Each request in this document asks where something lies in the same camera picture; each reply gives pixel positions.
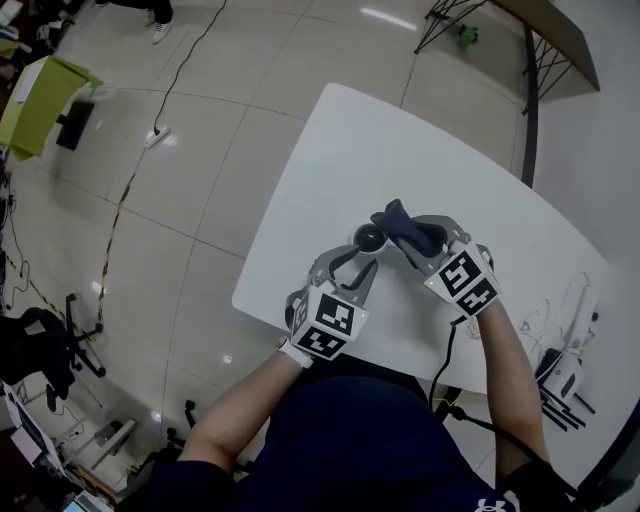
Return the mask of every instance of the shirt logo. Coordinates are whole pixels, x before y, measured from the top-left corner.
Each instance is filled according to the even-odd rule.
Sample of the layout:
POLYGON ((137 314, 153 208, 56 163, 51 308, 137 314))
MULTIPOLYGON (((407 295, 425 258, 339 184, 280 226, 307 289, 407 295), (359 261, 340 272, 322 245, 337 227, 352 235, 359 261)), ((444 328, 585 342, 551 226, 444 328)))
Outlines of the shirt logo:
POLYGON ((484 498, 482 498, 481 500, 478 500, 478 508, 475 510, 475 512, 498 512, 500 510, 506 510, 502 508, 502 505, 507 503, 506 501, 500 501, 500 500, 496 501, 495 507, 485 505, 486 502, 487 500, 484 498))

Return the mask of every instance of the white wall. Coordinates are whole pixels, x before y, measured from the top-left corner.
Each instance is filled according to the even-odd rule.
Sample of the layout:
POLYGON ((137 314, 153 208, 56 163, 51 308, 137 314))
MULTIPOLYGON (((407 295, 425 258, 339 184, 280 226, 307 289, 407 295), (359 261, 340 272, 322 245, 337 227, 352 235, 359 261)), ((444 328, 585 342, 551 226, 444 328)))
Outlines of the white wall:
POLYGON ((534 189, 614 270, 584 357, 582 394, 597 415, 581 432, 547 433, 554 465, 578 483, 640 398, 640 3, 555 4, 584 31, 602 91, 541 105, 534 189))

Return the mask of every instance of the yellow-black tape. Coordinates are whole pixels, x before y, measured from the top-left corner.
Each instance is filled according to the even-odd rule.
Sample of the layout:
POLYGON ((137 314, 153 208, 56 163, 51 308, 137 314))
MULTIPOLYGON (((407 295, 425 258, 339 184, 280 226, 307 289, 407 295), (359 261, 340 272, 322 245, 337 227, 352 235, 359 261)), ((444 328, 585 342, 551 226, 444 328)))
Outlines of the yellow-black tape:
POLYGON ((98 295, 98 322, 102 323, 102 306, 104 303, 104 285, 107 281, 107 272, 109 272, 109 256, 111 254, 111 246, 113 245, 113 237, 116 234, 116 226, 118 225, 118 219, 120 218, 120 214, 124 209, 124 202, 129 195, 129 191, 131 190, 131 183, 133 183, 134 178, 136 177, 136 173, 138 172, 138 166, 136 165, 136 169, 133 171, 131 178, 127 182, 127 186, 124 188, 124 192, 122 193, 122 197, 118 202, 118 207, 116 208, 116 216, 113 219, 113 225, 111 226, 111 234, 109 235, 109 243, 107 244, 107 250, 104 254, 104 265, 102 266, 102 277, 100 279, 100 295, 98 295))
MULTIPOLYGON (((13 270, 15 270, 17 273, 20 273, 20 271, 18 270, 18 267, 16 266, 16 264, 13 262, 13 260, 9 257, 8 254, 6 254, 7 257, 7 261, 9 262, 9 265, 11 265, 13 267, 13 270)), ((35 285, 35 283, 33 282, 33 279, 31 279, 31 277, 29 277, 29 286, 31 286, 31 288, 33 288, 33 291, 36 292, 36 294, 38 295, 38 297, 40 297, 40 300, 42 302, 44 302, 46 304, 46 306, 53 311, 56 315, 58 315, 63 322, 67 322, 67 316, 60 311, 51 301, 49 301, 43 294, 42 292, 38 289, 38 287, 35 285)), ((73 324, 73 329, 76 333, 76 335, 80 336, 83 334, 86 334, 86 331, 84 331, 83 329, 81 329, 80 327, 78 327, 75 323, 73 324)), ((88 338, 88 341, 90 341, 91 343, 95 343, 96 340, 93 337, 88 338)))

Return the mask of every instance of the black cable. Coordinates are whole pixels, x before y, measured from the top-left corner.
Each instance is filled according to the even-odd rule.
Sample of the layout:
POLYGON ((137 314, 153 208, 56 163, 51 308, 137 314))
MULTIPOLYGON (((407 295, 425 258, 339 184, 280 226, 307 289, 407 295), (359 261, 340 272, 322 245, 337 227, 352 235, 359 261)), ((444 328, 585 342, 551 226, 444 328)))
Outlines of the black cable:
MULTIPOLYGON (((67 407, 67 405, 66 405, 66 404, 63 404, 63 405, 62 405, 62 412, 61 412, 61 413, 54 412, 54 413, 52 413, 52 414, 53 414, 54 416, 64 416, 64 410, 65 410, 65 409, 66 409, 67 411, 69 411, 69 414, 71 414, 71 417, 76 421, 76 423, 78 423, 78 422, 80 421, 78 418, 76 418, 76 415, 75 415, 75 414, 73 414, 73 413, 71 412, 71 409, 69 409, 69 407, 67 407)), ((79 436, 81 436, 82 434, 84 434, 84 425, 83 425, 82 423, 80 423, 80 425, 78 425, 78 426, 79 426, 79 427, 82 427, 82 432, 76 432, 76 434, 78 434, 79 436)))
POLYGON ((18 244, 18 237, 16 236, 16 227, 13 224, 13 212, 16 211, 18 205, 18 200, 15 199, 13 194, 9 194, 9 204, 7 206, 7 210, 9 210, 9 222, 11 223, 11 231, 13 231, 13 240, 16 243, 16 248, 18 249, 18 253, 20 254, 20 271, 19 275, 22 278, 26 274, 25 285, 24 288, 20 288, 19 286, 14 286, 11 291, 11 304, 7 304, 7 310, 11 311, 15 304, 16 298, 16 290, 20 293, 24 293, 29 289, 29 280, 31 279, 31 263, 24 258, 22 254, 22 249, 20 249, 20 245, 18 244))
POLYGON ((2 223, 0 223, 0 231, 4 229, 4 226, 7 223, 7 218, 9 217, 9 207, 7 206, 8 203, 9 203, 8 199, 4 199, 0 197, 0 215, 2 215, 2 223))
POLYGON ((171 92, 171 89, 173 89, 173 86, 176 85, 176 82, 178 81, 178 76, 180 75, 180 70, 182 69, 182 66, 184 66, 185 62, 187 62, 189 60, 189 57, 191 57, 191 53, 193 52, 193 49, 200 42, 200 40, 204 36, 207 35, 207 32, 209 32, 209 29, 213 26, 213 24, 218 19, 218 14, 220 14, 222 9, 224 9, 226 6, 227 6, 227 0, 224 0, 224 2, 222 3, 222 7, 220 7, 220 9, 218 9, 218 12, 216 12, 216 15, 213 17, 213 20, 211 21, 211 23, 209 23, 209 25, 207 26, 207 28, 203 32, 203 34, 198 39, 195 40, 193 45, 191 45, 191 50, 189 50, 189 53, 187 54, 187 57, 182 61, 182 63, 178 67, 178 71, 176 71, 176 76, 174 77, 173 82, 171 83, 171 86, 169 87, 169 89, 167 89, 167 92, 164 95, 164 99, 162 100, 162 105, 160 106, 160 110, 158 112, 158 115, 156 116, 155 121, 153 121, 153 133, 155 133, 156 135, 158 135, 160 133, 160 130, 158 130, 158 128, 156 126, 158 124, 158 119, 160 118, 160 114, 162 114, 162 110, 164 109, 164 104, 167 102, 167 97, 169 96, 169 93, 171 92))
POLYGON ((470 421, 471 423, 475 423, 479 427, 486 428, 487 430, 491 430, 493 433, 498 434, 500 437, 505 438, 512 445, 518 448, 522 453, 524 453, 527 457, 529 457, 529 459, 531 459, 533 463, 537 464, 541 468, 544 468, 543 470, 552 476, 552 478, 562 488, 562 491, 565 494, 568 494, 573 498, 578 497, 579 492, 577 489, 575 489, 570 484, 565 482, 565 480, 553 470, 553 468, 547 461, 542 459, 536 452, 534 452, 531 448, 529 448, 529 446, 527 446, 526 443, 520 441, 520 439, 514 436, 511 432, 507 432, 506 430, 500 427, 497 427, 496 425, 493 425, 492 423, 489 423, 487 421, 482 421, 477 418, 472 418, 471 416, 467 416, 467 413, 464 412, 464 409, 458 406, 449 407, 449 412, 458 421, 463 421, 463 420, 470 421))
POLYGON ((431 389, 429 390, 429 407, 431 407, 431 409, 433 409, 433 394, 436 391, 436 384, 438 383, 438 379, 440 378, 440 375, 442 375, 442 372, 444 372, 447 369, 447 366, 449 366, 449 363, 451 362, 451 352, 453 350, 453 340, 456 337, 456 327, 458 326, 458 324, 461 324, 465 320, 466 318, 461 316, 457 320, 454 320, 453 322, 451 322, 451 333, 449 334, 449 343, 447 345, 447 357, 444 360, 444 364, 440 367, 440 369, 438 370, 438 373, 436 373, 436 376, 433 378, 433 382, 431 383, 431 389))

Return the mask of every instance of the black chair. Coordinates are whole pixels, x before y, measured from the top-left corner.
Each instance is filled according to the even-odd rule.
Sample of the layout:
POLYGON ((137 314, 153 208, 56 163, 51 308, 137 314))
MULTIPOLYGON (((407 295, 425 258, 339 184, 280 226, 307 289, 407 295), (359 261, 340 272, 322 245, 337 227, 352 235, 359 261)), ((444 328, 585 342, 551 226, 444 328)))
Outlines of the black chair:
POLYGON ((69 386, 75 382, 71 369, 79 371, 82 364, 97 377, 104 377, 104 367, 93 364, 80 342, 102 332, 102 324, 95 329, 76 336, 73 329, 71 302, 75 295, 66 298, 66 326, 51 311, 29 308, 20 318, 0 316, 0 379, 14 385, 32 373, 42 372, 49 381, 47 402, 55 411, 55 398, 65 400, 69 386))

